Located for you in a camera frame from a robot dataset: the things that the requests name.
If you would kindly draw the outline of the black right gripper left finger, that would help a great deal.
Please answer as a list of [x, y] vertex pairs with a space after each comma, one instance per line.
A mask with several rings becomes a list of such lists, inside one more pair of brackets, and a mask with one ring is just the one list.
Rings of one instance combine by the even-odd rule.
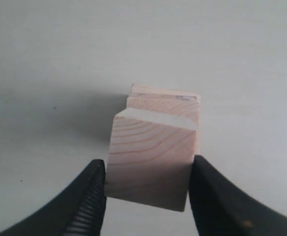
[[107, 198], [105, 164], [92, 160], [55, 198], [0, 236], [99, 236]]

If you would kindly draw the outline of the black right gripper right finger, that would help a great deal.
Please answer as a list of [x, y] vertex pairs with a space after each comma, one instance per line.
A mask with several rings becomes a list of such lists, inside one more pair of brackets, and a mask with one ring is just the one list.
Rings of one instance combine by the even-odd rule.
[[287, 236], [287, 217], [252, 198], [196, 155], [189, 199], [200, 236]]

